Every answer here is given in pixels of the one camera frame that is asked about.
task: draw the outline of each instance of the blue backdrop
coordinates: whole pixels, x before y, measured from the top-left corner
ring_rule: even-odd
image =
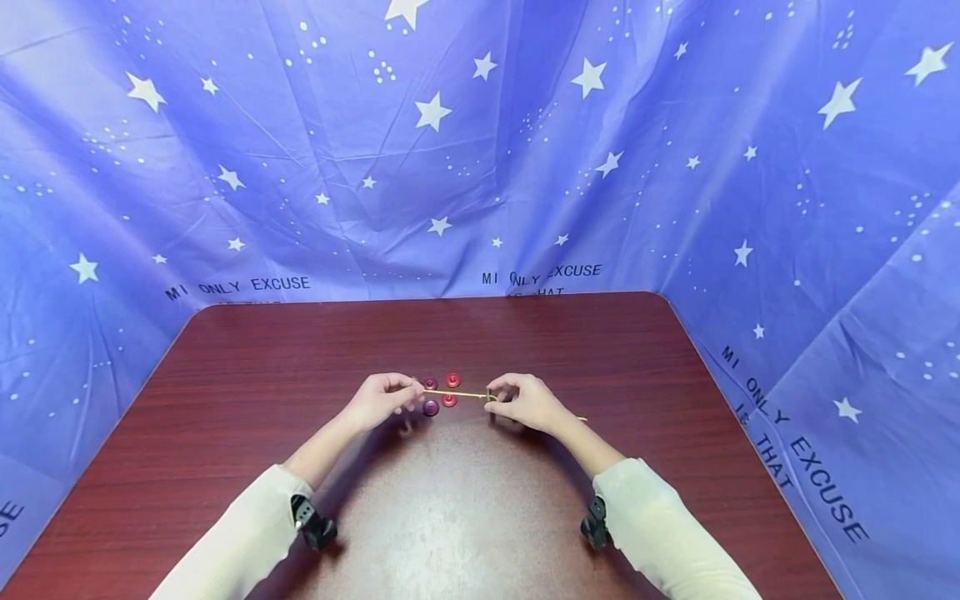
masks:
[[[847,598],[960,595],[960,6],[0,12],[0,583],[204,306],[654,290]]]

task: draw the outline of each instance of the black wrist strap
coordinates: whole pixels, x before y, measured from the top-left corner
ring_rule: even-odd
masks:
[[[600,496],[594,496],[590,500],[587,516],[580,523],[580,533],[594,550],[606,546],[610,540],[610,533],[607,531],[607,504]]]
[[[332,518],[320,516],[309,498],[297,494],[290,498],[297,531],[303,534],[306,545],[320,552],[337,537],[337,524]]]

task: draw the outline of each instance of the white sleeve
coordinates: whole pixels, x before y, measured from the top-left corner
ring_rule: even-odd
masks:
[[[613,545],[672,600],[759,600],[727,552],[646,463],[626,459],[593,478]]]
[[[237,496],[150,600],[243,600],[297,538],[290,498],[313,491],[273,465]]]

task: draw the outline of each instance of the red bead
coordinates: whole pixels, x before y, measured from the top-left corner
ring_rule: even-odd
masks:
[[[427,400],[423,403],[423,413],[427,417],[435,417],[439,412],[440,404],[437,404],[437,400]]]

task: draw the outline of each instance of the wooden table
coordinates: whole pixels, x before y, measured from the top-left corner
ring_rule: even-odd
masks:
[[[371,372],[533,372],[643,457],[766,600],[838,598],[667,303],[650,294],[216,306],[163,359],[3,600],[146,598],[230,500]],[[578,525],[589,481],[554,441],[461,400],[388,421],[317,503],[339,545],[298,541],[276,598],[657,598]]]

